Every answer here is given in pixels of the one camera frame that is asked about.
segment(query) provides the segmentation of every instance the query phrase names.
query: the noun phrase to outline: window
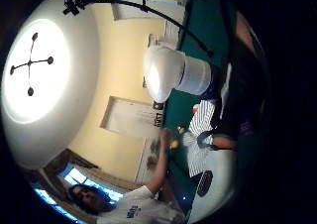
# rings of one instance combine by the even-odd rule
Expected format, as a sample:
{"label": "window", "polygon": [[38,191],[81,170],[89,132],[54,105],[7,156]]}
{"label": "window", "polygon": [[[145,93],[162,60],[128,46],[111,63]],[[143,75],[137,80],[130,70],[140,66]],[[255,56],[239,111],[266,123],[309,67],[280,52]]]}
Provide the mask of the window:
{"label": "window", "polygon": [[44,200],[48,205],[50,205],[53,209],[55,209],[57,212],[59,212],[60,214],[68,217],[70,220],[72,220],[74,223],[78,223],[78,224],[85,224],[85,222],[82,222],[80,220],[78,220],[77,218],[75,218],[74,216],[72,216],[71,214],[69,214],[67,211],[65,211],[64,209],[62,209],[60,206],[58,206],[56,204],[56,202],[49,196],[49,194],[40,188],[34,188],[34,191],[36,192],[36,194],[42,199]]}
{"label": "window", "polygon": [[122,193],[117,192],[115,190],[112,190],[110,188],[104,187],[102,185],[100,185],[99,183],[96,183],[95,181],[87,178],[84,174],[82,174],[77,168],[73,168],[65,177],[64,179],[66,181],[68,181],[70,184],[74,185],[74,184],[78,184],[78,183],[83,183],[83,184],[87,184],[89,186],[95,186],[97,188],[100,188],[101,190],[103,190],[104,192],[106,192],[109,197],[111,198],[110,203],[114,204],[117,201],[119,201],[119,199],[123,196]]}

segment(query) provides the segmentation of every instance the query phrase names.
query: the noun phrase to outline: white t-shirt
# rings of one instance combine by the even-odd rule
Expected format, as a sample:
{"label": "white t-shirt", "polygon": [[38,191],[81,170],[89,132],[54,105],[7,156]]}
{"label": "white t-shirt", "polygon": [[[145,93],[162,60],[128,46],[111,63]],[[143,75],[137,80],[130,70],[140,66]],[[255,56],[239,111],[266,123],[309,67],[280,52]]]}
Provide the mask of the white t-shirt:
{"label": "white t-shirt", "polygon": [[184,219],[181,211],[155,200],[144,185],[124,194],[116,209],[101,213],[97,224],[181,224]]}

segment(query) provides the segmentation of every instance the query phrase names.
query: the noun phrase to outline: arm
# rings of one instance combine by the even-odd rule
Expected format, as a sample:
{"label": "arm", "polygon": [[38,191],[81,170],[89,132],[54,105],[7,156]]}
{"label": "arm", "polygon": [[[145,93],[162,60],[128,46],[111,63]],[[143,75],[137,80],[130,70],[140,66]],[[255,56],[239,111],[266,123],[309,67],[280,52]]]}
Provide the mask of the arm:
{"label": "arm", "polygon": [[159,155],[158,155],[158,163],[156,170],[153,174],[153,177],[146,185],[149,191],[152,194],[156,194],[159,189],[162,187],[166,175],[167,170],[167,161],[168,161],[168,149],[169,142],[171,138],[171,132],[169,129],[163,129],[160,133],[160,147],[159,147]]}

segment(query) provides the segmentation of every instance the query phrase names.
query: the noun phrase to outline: man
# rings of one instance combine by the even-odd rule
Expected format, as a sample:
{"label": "man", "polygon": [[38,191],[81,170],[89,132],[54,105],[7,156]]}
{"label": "man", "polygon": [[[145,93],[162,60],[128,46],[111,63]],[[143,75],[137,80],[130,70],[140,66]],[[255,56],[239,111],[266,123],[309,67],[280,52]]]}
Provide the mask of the man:
{"label": "man", "polygon": [[70,198],[81,209],[90,214],[98,215],[97,224],[184,223],[185,218],[182,211],[154,199],[155,194],[163,186],[166,175],[171,139],[169,129],[163,129],[159,139],[158,163],[148,184],[125,193],[116,205],[110,204],[109,197],[98,189],[82,184],[72,186],[68,190]]}

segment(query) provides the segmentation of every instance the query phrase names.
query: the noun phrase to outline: light fixture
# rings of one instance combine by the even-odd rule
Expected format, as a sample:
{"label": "light fixture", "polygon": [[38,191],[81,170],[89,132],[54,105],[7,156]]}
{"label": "light fixture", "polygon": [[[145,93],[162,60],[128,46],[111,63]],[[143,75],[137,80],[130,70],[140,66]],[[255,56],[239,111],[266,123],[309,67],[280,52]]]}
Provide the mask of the light fixture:
{"label": "light fixture", "polygon": [[91,9],[65,19],[45,0],[22,25],[4,66],[1,120],[16,163],[45,167],[69,146],[93,101],[100,64]]}
{"label": "light fixture", "polygon": [[209,63],[163,46],[147,49],[144,75],[149,94],[157,103],[163,103],[173,88],[201,95],[212,81]]}
{"label": "light fixture", "polygon": [[53,21],[36,20],[18,35],[7,58],[4,109],[19,123],[34,122],[53,109],[68,77],[69,51],[62,31]]}

